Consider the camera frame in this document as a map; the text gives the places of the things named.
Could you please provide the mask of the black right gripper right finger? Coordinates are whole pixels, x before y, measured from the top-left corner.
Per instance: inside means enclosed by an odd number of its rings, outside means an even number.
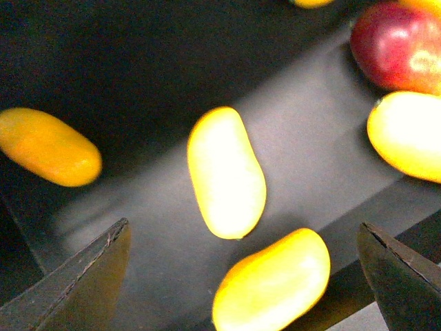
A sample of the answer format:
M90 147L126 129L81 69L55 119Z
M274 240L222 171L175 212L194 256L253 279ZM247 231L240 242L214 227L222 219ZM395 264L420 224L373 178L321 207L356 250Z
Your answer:
M440 329L440 266L369 223L357 249L362 271L389 330Z

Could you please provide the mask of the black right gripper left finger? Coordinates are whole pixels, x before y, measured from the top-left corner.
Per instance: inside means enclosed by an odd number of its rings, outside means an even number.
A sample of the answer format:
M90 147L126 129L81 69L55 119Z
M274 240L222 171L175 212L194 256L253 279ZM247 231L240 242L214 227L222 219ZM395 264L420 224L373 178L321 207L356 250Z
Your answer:
M121 219L1 307L2 330L108 330L127 268L131 228Z

